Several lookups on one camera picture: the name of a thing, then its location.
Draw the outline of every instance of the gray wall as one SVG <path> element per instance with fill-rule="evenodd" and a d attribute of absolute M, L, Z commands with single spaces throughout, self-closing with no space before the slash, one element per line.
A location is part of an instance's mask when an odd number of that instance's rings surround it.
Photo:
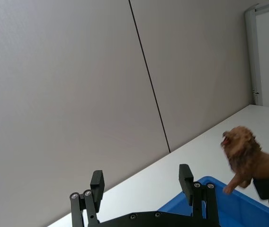
<path fill-rule="evenodd" d="M 251 102 L 253 3 L 132 1 L 172 150 Z M 108 189 L 166 154 L 128 1 L 0 0 L 0 226 L 45 226 L 94 170 Z"/>
<path fill-rule="evenodd" d="M 243 13 L 256 0 L 131 3 L 171 150 L 252 102 Z"/>

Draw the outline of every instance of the black line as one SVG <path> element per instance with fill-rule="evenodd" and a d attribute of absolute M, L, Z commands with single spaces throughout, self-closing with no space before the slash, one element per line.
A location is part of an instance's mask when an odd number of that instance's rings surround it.
<path fill-rule="evenodd" d="M 160 116 L 160 121 L 161 121 L 161 124 L 162 124 L 162 128 L 163 128 L 164 136 L 165 136 L 165 139 L 166 139 L 166 143 L 167 143 L 168 151 L 169 151 L 169 153 L 171 153 L 171 150 L 170 150 L 170 147 L 169 147 L 169 143 L 168 143 L 168 139 L 167 139 L 167 135 L 166 135 L 166 131 L 165 131 L 165 128 L 164 128 L 163 119 L 162 119 L 161 112 L 160 112 L 160 108 L 159 108 L 159 104 L 158 104 L 158 100 L 157 100 L 157 97 L 155 96 L 155 91 L 154 91 L 154 87 L 153 87 L 153 84 L 152 84 L 152 78 L 151 78 L 151 76 L 150 76 L 149 68 L 148 68 L 148 65 L 147 65 L 147 61 L 146 61 L 146 57 L 145 57 L 145 53 L 144 53 L 143 46 L 142 46 L 142 42 L 141 42 L 141 38 L 140 38 L 140 35 L 139 35 L 138 26 L 136 25 L 136 21 L 135 21 L 135 18 L 134 18 L 135 15 L 134 15 L 133 7 L 132 7 L 132 5 L 131 5 L 130 0 L 128 0 L 128 2 L 129 2 L 129 6 L 130 6 L 130 10 L 131 10 L 131 14 L 132 14 L 133 19 L 134 19 L 134 26 L 135 26 L 136 33 L 137 33 L 137 35 L 138 35 L 138 39 L 139 39 L 139 42 L 140 42 L 140 46 L 141 46 L 141 50 L 142 50 L 142 54 L 143 54 L 143 58 L 144 58 L 144 62 L 145 62 L 145 66 L 146 66 L 146 69 L 147 69 L 147 73 L 148 73 L 149 81 L 150 81 L 150 84 L 151 84 L 151 86 L 152 86 L 152 92 L 153 92 L 154 100 L 155 100 L 155 103 L 156 103 L 156 105 L 157 105 L 158 113 L 159 113 L 159 116 Z"/>

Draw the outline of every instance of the blue plastic bin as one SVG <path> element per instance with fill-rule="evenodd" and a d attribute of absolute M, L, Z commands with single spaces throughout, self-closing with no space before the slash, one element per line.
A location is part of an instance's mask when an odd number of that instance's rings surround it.
<path fill-rule="evenodd" d="M 203 177 L 199 182 L 215 185 L 221 227 L 269 227 L 269 207 L 238 191 L 234 191 L 231 195 L 224 194 L 223 188 L 226 185 L 213 177 Z M 159 211 L 190 216 L 192 209 L 184 193 L 181 192 Z"/>

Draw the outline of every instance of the bolt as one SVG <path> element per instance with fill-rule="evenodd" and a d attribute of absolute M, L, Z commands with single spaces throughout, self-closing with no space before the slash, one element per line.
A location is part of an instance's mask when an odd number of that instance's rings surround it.
<path fill-rule="evenodd" d="M 77 194 L 77 193 L 72 194 L 72 199 L 75 199 L 75 198 L 77 198 L 77 197 L 78 197 L 78 194 Z"/>
<path fill-rule="evenodd" d="M 135 214 L 130 215 L 130 219 L 131 219 L 131 220 L 136 219 L 136 215 L 135 215 Z"/>
<path fill-rule="evenodd" d="M 193 186 L 195 186 L 196 188 L 201 187 L 201 185 L 200 185 L 199 183 L 194 183 L 194 185 L 193 185 Z"/>
<path fill-rule="evenodd" d="M 215 186 L 214 186 L 212 183 L 209 183 L 209 184 L 207 185 L 207 187 L 208 187 L 208 188 L 214 188 Z"/>
<path fill-rule="evenodd" d="M 91 191 L 87 190 L 84 195 L 89 196 L 91 194 Z"/>

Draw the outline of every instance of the white tabletop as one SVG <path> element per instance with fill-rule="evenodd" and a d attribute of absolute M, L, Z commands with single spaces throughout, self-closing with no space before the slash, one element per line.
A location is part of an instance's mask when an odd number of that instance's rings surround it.
<path fill-rule="evenodd" d="M 195 180 L 203 176 L 212 176 L 223 183 L 228 183 L 233 173 L 220 148 L 220 143 L 222 133 L 238 125 L 250 128 L 263 150 L 269 153 L 269 107 L 250 105 L 105 192 L 98 219 L 103 222 L 132 212 L 159 209 L 181 192 L 179 164 L 188 164 Z M 253 184 L 245 190 L 239 188 L 237 190 L 259 201 Z M 72 227 L 71 214 L 49 227 Z"/>

